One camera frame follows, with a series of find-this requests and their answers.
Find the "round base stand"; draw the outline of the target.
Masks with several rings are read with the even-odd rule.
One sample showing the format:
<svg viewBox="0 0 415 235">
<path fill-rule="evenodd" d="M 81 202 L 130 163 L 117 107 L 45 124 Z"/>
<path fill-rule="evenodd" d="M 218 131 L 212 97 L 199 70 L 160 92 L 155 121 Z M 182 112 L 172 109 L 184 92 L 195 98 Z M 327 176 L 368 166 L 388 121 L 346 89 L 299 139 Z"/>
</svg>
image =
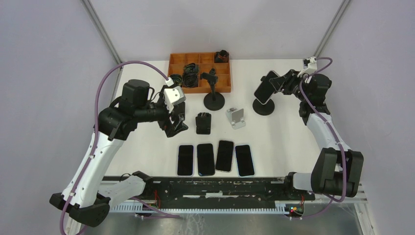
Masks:
<svg viewBox="0 0 415 235">
<path fill-rule="evenodd" d="M 265 105 L 262 105 L 255 98 L 253 101 L 253 110 L 259 115 L 268 116 L 275 110 L 275 104 L 269 99 Z"/>
<path fill-rule="evenodd" d="M 204 97 L 204 106 L 211 111 L 218 111 L 225 105 L 225 98 L 222 94 L 216 91 L 215 85 L 218 82 L 216 69 L 212 68 L 209 72 L 200 74 L 200 80 L 206 80 L 210 86 L 210 93 Z"/>
</svg>

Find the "lavender case phone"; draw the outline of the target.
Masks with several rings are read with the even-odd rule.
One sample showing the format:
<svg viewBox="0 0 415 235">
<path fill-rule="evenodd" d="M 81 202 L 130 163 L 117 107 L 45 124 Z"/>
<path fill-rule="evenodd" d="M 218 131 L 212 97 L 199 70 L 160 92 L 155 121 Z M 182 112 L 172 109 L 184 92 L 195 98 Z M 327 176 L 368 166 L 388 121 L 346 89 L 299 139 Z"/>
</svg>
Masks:
<svg viewBox="0 0 415 235">
<path fill-rule="evenodd" d="M 178 176 L 192 176 L 194 166 L 194 146 L 180 145 L 178 149 Z"/>
</svg>

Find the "black case phone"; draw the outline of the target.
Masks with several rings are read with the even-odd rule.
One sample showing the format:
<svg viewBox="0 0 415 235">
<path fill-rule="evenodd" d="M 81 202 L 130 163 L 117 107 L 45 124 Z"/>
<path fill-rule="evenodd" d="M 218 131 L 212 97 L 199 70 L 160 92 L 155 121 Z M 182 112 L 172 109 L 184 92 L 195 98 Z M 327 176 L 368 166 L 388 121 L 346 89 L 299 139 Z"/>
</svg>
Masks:
<svg viewBox="0 0 415 235">
<path fill-rule="evenodd" d="M 213 145 L 211 143 L 197 145 L 197 165 L 199 176 L 212 176 L 215 174 Z"/>
</svg>

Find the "grey folding stand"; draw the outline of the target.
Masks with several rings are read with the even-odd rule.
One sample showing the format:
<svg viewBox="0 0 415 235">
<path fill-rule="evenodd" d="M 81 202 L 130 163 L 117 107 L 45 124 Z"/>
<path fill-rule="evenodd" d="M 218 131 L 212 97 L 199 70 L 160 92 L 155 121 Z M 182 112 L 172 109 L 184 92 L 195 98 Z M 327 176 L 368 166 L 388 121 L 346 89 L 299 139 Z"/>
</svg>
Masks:
<svg viewBox="0 0 415 235">
<path fill-rule="evenodd" d="M 236 130 L 246 126 L 244 119 L 244 109 L 229 108 L 226 110 L 226 116 L 231 127 Z"/>
</svg>

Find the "white pink case phone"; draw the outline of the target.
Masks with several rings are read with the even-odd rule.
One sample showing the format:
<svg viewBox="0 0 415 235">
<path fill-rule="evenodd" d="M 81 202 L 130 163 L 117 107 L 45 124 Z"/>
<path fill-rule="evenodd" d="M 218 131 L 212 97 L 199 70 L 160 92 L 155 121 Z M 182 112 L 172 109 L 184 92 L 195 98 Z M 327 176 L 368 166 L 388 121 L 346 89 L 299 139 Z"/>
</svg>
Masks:
<svg viewBox="0 0 415 235">
<path fill-rule="evenodd" d="M 217 149 L 215 169 L 221 172 L 231 172 L 234 142 L 220 140 Z"/>
</svg>

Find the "blue case phone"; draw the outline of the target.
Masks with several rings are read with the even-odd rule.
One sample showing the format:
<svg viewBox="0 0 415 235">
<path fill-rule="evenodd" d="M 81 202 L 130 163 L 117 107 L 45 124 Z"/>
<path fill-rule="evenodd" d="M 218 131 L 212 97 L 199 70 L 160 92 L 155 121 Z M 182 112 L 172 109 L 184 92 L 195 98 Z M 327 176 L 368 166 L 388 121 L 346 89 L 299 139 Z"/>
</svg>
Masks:
<svg viewBox="0 0 415 235">
<path fill-rule="evenodd" d="M 249 145 L 237 145 L 235 147 L 238 175 L 249 177 L 255 175 L 251 148 Z"/>
</svg>

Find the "small black folding stand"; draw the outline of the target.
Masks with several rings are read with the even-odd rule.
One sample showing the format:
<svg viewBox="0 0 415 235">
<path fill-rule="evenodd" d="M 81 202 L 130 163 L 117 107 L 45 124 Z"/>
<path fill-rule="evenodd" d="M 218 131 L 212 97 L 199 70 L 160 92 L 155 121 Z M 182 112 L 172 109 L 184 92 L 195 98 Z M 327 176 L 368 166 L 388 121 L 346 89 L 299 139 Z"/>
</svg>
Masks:
<svg viewBox="0 0 415 235">
<path fill-rule="evenodd" d="M 179 103 L 177 105 L 178 115 L 185 119 L 185 102 Z"/>
</svg>

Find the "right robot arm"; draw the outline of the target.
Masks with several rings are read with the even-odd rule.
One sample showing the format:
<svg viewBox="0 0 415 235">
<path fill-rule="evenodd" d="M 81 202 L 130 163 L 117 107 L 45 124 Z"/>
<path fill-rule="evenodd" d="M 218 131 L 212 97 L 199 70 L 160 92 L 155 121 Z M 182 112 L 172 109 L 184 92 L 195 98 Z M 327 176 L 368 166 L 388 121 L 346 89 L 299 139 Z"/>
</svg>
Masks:
<svg viewBox="0 0 415 235">
<path fill-rule="evenodd" d="M 357 194 L 364 163 L 363 154 L 353 151 L 334 127 L 325 95 L 332 81 L 323 74 L 304 82 L 299 72 L 289 70 L 280 76 L 273 70 L 265 78 L 275 93 L 293 94 L 300 100 L 299 116 L 313 134 L 321 150 L 310 173 L 289 173 L 291 181 L 283 185 L 283 195 L 297 199 L 302 191 L 322 194 L 335 202 Z"/>
</svg>

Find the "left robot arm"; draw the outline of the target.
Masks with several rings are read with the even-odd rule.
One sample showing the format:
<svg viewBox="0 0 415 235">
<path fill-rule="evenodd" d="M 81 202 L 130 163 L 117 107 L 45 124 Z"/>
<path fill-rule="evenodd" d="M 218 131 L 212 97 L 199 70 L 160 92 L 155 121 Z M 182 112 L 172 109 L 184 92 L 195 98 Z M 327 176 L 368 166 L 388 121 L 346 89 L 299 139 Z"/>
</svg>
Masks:
<svg viewBox="0 0 415 235">
<path fill-rule="evenodd" d="M 52 206 L 81 224 L 96 227 L 113 207 L 134 196 L 145 200 L 153 195 L 153 185 L 138 174 L 99 190 L 115 154 L 139 123 L 157 122 L 169 138 L 187 130 L 182 88 L 168 80 L 156 102 L 149 99 L 150 91 L 148 82 L 131 79 L 123 85 L 121 96 L 99 113 L 98 130 L 80 167 L 63 192 L 51 195 Z"/>
</svg>

